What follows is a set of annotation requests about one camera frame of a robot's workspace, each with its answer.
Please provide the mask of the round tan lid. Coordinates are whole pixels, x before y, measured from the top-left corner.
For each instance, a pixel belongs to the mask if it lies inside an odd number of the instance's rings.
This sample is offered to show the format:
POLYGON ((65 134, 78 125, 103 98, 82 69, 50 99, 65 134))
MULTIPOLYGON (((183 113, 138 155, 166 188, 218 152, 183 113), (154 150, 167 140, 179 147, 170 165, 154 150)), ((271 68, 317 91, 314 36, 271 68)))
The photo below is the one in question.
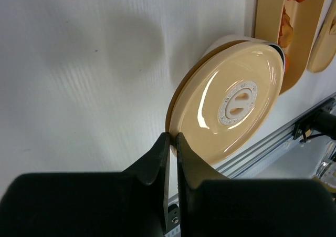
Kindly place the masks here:
POLYGON ((170 102, 165 129, 215 165, 239 150, 267 119, 280 94, 285 56, 257 39, 228 41, 185 75, 170 102))

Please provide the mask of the round steel container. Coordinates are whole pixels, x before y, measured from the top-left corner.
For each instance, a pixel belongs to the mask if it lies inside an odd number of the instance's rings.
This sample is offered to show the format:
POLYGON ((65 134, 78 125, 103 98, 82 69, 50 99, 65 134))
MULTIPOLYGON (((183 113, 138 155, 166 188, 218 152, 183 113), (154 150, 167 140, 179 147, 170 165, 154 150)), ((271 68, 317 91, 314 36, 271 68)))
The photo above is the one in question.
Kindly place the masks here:
POLYGON ((235 41, 247 41, 247 42, 254 42, 254 43, 262 43, 262 44, 266 44, 268 46, 273 47, 280 55, 283 65, 285 66, 286 63, 286 56, 284 51, 282 50, 282 48, 273 42, 270 41, 266 41, 263 39, 258 39, 258 38, 253 38, 253 37, 248 37, 248 36, 242 36, 242 35, 237 35, 237 34, 232 34, 232 35, 226 35, 223 36, 221 38, 219 38, 218 40, 216 40, 215 42, 213 42, 208 49, 204 52, 204 54, 202 55, 205 56, 206 54, 208 54, 210 51, 214 50, 215 48, 218 48, 220 45, 225 45, 225 44, 229 44, 235 41))

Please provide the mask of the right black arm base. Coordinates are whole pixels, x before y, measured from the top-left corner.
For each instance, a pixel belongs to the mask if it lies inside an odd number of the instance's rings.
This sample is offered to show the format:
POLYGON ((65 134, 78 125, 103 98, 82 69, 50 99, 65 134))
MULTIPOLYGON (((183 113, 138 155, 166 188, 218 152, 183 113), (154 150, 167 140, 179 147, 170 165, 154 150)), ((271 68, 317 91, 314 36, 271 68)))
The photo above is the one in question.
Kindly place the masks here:
POLYGON ((293 140, 302 137, 303 142, 312 139, 307 136, 308 130, 314 130, 335 140, 335 115, 331 113, 335 107, 335 99, 329 98, 296 121, 292 132, 293 140))

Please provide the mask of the oblong tan box lid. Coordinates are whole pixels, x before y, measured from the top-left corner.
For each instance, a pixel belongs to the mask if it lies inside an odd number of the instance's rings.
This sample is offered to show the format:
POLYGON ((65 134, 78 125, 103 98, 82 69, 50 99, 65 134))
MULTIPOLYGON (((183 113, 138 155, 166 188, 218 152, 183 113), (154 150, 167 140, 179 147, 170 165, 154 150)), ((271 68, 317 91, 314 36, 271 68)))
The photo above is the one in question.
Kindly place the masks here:
POLYGON ((308 71, 320 73, 330 65, 335 56, 335 38, 335 0, 333 0, 312 48, 307 65, 308 71))

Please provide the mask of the small orange toy piece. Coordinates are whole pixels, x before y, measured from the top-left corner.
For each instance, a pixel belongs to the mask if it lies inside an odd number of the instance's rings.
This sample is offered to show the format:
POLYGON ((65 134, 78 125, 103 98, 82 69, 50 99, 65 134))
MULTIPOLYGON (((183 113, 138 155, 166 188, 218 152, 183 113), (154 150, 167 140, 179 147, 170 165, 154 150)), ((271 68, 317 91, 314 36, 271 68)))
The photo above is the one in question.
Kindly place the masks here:
POLYGON ((290 24, 290 17, 286 13, 285 7, 283 7, 280 31, 278 37, 278 45, 281 48, 287 48, 293 39, 293 27, 290 24))

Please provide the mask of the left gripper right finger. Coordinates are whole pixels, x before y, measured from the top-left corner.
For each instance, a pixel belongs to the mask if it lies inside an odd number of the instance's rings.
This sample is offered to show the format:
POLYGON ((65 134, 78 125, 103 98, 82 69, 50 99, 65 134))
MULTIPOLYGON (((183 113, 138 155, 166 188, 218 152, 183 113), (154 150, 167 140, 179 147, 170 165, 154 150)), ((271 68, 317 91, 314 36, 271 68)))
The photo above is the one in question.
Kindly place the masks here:
POLYGON ((229 179, 176 136, 182 236, 335 236, 335 204, 305 179, 229 179))

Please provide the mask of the oblong tan lunch box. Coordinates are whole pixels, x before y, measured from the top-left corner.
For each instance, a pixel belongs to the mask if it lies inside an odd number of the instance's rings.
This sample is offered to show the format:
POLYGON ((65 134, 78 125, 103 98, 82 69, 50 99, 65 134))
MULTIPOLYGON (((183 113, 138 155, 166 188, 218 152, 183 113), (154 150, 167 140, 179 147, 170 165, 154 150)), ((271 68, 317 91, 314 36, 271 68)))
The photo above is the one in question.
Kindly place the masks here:
POLYGON ((278 44, 283 7, 290 17, 293 39, 287 48, 286 70, 280 93, 291 89, 305 71, 325 0, 257 0, 254 37, 278 44))

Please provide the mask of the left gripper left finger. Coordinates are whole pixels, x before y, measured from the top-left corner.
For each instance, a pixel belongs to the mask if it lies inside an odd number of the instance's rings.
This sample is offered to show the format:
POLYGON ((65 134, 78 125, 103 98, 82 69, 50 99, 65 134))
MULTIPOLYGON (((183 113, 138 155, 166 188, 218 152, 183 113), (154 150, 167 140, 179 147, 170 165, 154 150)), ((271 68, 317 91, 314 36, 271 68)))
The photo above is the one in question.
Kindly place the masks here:
POLYGON ((170 135, 121 172, 28 173, 1 199, 1 236, 163 236, 170 135))

